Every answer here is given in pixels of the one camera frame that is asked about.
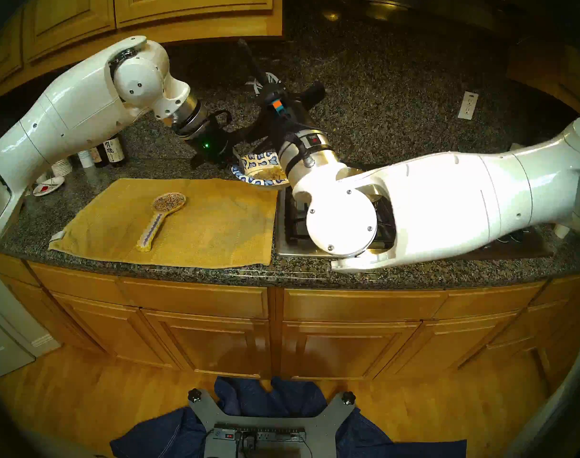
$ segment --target stovetop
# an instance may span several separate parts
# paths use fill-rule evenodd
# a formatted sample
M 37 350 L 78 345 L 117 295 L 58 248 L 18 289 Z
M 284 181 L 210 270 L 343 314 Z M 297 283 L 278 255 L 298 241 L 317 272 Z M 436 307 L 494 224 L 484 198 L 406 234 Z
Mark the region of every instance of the stovetop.
M 369 196 L 377 213 L 377 234 L 367 251 L 378 254 L 394 245 L 396 236 L 392 205 L 379 195 Z M 279 191 L 277 216 L 275 219 L 275 250 L 279 256 L 334 258 L 319 249 L 307 232 L 306 215 L 308 207 L 297 203 L 290 187 Z M 500 260 L 518 258 L 539 258 L 552 256 L 542 237 L 533 229 L 526 228 L 507 234 L 492 243 L 452 259 Z

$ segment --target bottle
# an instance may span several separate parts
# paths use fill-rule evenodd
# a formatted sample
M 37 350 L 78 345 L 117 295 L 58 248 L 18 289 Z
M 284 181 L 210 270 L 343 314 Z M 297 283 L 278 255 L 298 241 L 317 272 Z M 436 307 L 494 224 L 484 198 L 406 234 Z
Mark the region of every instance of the bottle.
M 88 152 L 91 154 L 95 167 L 105 167 L 108 165 L 108 156 L 106 156 L 106 150 L 104 149 L 103 144 L 92 147 Z
M 114 134 L 112 138 L 103 142 L 103 147 L 106 150 L 106 156 L 112 167 L 124 166 L 127 160 L 124 157 L 123 147 L 120 145 L 118 134 Z
M 91 157 L 91 153 L 89 151 L 80 151 L 78 153 L 78 158 L 80 159 L 80 163 L 84 169 L 87 167 L 93 167 L 93 158 Z

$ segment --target stack of cups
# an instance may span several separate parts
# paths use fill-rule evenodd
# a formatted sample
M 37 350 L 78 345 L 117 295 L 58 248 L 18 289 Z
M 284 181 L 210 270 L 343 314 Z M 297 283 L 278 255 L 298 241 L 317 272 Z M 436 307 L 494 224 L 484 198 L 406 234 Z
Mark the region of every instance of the stack of cups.
M 72 165 L 67 159 L 61 159 L 52 165 L 52 173 L 55 177 L 63 177 L 72 171 Z
M 80 151 L 78 153 L 78 158 L 80 159 L 80 163 L 86 169 L 87 167 L 93 167 L 95 163 L 93 162 L 93 158 L 91 157 L 91 153 L 87 151 Z

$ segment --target yellow towel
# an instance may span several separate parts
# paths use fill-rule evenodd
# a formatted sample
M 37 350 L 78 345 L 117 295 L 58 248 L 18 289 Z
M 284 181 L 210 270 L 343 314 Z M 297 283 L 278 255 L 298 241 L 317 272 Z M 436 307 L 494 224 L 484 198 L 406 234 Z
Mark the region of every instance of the yellow towel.
M 135 248 L 153 215 L 152 202 L 181 192 L 186 204 L 160 227 L 152 251 Z M 277 192 L 245 182 L 119 179 L 65 227 L 55 249 L 97 261 L 181 267 L 269 264 Z

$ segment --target black knob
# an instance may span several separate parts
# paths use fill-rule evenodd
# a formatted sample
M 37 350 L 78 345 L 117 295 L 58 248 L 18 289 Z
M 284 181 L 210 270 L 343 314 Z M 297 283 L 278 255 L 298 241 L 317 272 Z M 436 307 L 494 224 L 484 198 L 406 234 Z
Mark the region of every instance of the black knob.
M 351 391 L 343 392 L 341 400 L 343 401 L 343 404 L 345 404 L 346 406 L 352 406 L 353 404 L 356 403 L 356 396 Z
M 191 402 L 200 401 L 201 400 L 201 391 L 199 389 L 193 389 L 192 391 L 190 391 L 188 393 L 188 400 Z

